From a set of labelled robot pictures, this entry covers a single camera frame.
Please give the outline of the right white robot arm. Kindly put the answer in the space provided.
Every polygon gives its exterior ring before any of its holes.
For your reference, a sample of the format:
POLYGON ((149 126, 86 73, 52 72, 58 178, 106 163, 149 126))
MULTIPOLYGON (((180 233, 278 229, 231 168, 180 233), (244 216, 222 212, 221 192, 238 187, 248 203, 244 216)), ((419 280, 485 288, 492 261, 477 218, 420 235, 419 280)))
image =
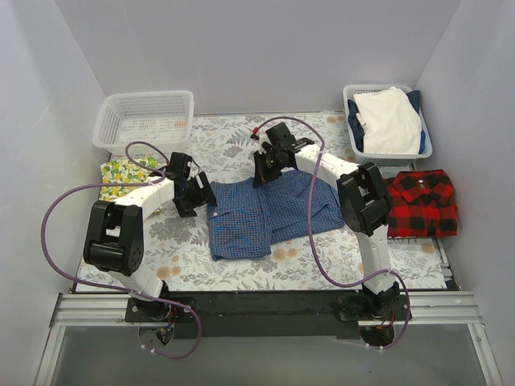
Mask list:
POLYGON ((381 173, 372 162, 358 165, 323 151, 309 138, 297 139, 283 122, 251 138, 259 142, 253 153, 255 187, 278 179, 286 168, 312 177, 308 206, 313 204, 315 185, 323 181, 337 190, 344 224, 354 231, 360 248, 364 278, 353 300, 342 301, 340 309, 349 315, 382 319, 391 313, 400 289, 391 273, 387 243, 392 201, 381 173))

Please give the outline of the blue checkered long sleeve shirt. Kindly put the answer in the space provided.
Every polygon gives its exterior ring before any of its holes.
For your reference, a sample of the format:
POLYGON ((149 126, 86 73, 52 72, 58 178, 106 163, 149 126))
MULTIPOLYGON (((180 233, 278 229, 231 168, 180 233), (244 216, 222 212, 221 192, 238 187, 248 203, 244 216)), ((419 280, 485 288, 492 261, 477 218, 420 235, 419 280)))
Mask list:
POLYGON ((248 178, 211 183, 216 204, 207 206, 214 261, 256 260, 271 246, 308 235, 307 205, 312 175, 290 170, 261 187, 248 178))

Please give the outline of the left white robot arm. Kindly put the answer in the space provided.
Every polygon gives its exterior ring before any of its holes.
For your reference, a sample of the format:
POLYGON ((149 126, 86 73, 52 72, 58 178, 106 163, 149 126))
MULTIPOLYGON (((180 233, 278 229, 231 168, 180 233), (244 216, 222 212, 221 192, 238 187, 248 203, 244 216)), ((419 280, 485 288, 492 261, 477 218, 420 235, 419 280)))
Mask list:
POLYGON ((197 216, 196 209, 216 197, 203 171, 190 176, 192 156, 172 153, 169 163, 151 174, 148 184, 113 202, 92 207, 85 237, 84 261, 120 281, 156 322, 171 312, 164 281, 144 262, 144 222, 163 204, 172 202, 181 218, 197 216))

